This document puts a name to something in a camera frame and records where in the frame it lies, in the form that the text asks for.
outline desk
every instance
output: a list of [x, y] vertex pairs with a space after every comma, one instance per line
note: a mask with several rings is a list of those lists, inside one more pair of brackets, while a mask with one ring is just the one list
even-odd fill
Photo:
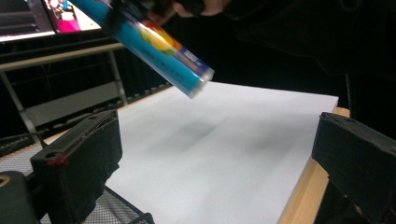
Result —
[[162, 91], [120, 110], [124, 154], [106, 184], [157, 223], [292, 223], [318, 116], [336, 103], [214, 82], [194, 100]]

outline dark background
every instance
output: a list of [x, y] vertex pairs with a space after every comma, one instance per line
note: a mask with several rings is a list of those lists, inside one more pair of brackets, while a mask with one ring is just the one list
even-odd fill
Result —
[[[240, 41], [234, 37], [230, 22], [222, 15], [199, 20], [174, 18], [164, 29], [216, 71], [213, 81], [335, 95], [340, 98], [339, 106], [348, 107], [344, 76], [326, 75], [312, 59]], [[114, 42], [101, 32], [42, 37], [1, 46], [0, 61], [12, 62]], [[117, 50], [115, 54], [128, 97], [145, 95], [152, 88], [166, 83], [128, 50]], [[42, 104], [112, 80], [105, 54], [43, 64], [7, 74], [24, 107]], [[26, 133], [3, 83], [0, 84], [0, 94], [0, 136]]]

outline wooden edge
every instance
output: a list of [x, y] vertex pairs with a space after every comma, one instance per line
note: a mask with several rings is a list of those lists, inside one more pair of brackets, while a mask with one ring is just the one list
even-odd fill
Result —
[[[332, 112], [349, 117], [345, 108], [336, 107]], [[328, 182], [327, 172], [309, 158], [278, 223], [314, 223]]]

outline black cable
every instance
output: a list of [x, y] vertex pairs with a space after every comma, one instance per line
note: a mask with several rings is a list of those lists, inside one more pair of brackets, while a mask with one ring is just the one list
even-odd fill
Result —
[[349, 107], [349, 113], [350, 117], [352, 119], [356, 118], [356, 101], [355, 101], [355, 95], [354, 95], [354, 81], [353, 77], [350, 74], [346, 74], [346, 93], [347, 93], [347, 101], [348, 101], [348, 107]]

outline wire mesh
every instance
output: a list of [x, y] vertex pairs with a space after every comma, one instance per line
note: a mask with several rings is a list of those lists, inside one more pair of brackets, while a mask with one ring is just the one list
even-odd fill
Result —
[[[42, 150], [43, 147], [40, 143], [33, 143], [30, 146], [26, 146], [26, 143], [32, 144], [32, 141], [27, 140], [26, 136], [21, 136], [21, 138], [0, 145], [0, 172], [19, 171], [25, 176], [33, 172], [30, 158]], [[40, 223], [50, 224], [49, 216], [42, 217]], [[83, 223], [153, 224], [154, 220], [151, 214], [141, 212], [116, 192], [106, 187], [103, 195], [96, 200], [94, 210]]]

